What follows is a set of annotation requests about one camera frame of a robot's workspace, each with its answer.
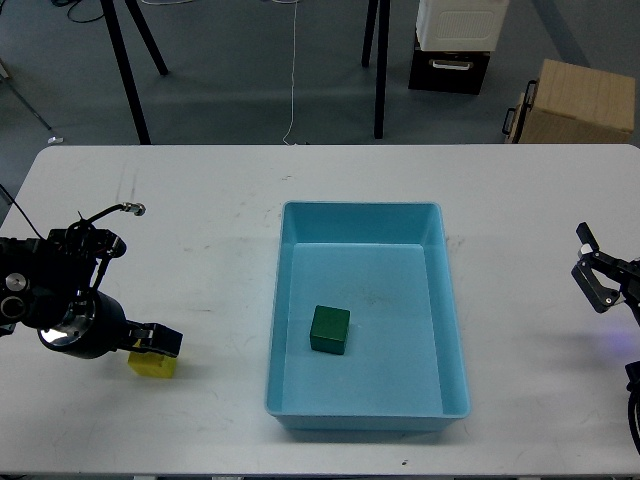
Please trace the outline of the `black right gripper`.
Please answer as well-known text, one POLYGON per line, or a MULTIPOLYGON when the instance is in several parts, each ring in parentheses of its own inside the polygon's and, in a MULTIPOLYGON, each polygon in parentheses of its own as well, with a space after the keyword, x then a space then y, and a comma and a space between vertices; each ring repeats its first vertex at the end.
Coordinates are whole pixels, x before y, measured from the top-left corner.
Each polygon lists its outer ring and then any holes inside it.
POLYGON ((602 314, 625 303, 640 324, 639 259, 625 261, 604 253, 586 222, 578 224, 576 234, 581 248, 571 275, 590 305, 602 314))

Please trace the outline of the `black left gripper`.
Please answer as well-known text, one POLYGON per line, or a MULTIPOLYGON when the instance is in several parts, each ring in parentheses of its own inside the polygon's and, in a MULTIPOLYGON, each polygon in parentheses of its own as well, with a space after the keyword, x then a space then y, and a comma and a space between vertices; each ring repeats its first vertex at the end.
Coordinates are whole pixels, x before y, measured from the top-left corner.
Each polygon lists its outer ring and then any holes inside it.
POLYGON ((72 304, 61 323, 38 330, 49 350, 81 359, 95 359, 119 349, 177 358, 183 334, 159 323, 131 323, 112 297, 97 292, 72 304))

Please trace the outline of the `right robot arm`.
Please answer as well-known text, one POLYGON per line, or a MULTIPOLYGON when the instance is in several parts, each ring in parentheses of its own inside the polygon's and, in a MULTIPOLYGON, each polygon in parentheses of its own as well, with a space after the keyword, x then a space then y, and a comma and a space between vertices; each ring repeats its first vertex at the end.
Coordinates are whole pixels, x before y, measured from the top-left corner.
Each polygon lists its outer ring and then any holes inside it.
MULTIPOLYGON (((581 247, 571 275, 592 308, 602 314, 622 302, 639 322, 639 259, 626 261, 603 252, 586 222, 578 224, 576 234, 581 247)), ((627 421, 639 451, 639 362, 627 364, 625 372, 627 421)))

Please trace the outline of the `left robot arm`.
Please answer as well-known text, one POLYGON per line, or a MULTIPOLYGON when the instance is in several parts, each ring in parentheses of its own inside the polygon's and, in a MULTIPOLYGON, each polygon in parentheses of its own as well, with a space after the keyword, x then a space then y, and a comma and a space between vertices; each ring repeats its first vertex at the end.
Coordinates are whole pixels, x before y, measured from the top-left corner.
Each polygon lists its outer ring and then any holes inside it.
POLYGON ((22 324, 47 349, 81 359, 118 350, 178 357, 180 332, 127 319, 120 303, 99 290, 109 263, 127 246, 114 232, 96 228, 96 221, 115 212, 145 211, 141 203, 117 203, 47 236, 2 238, 2 335, 22 324))

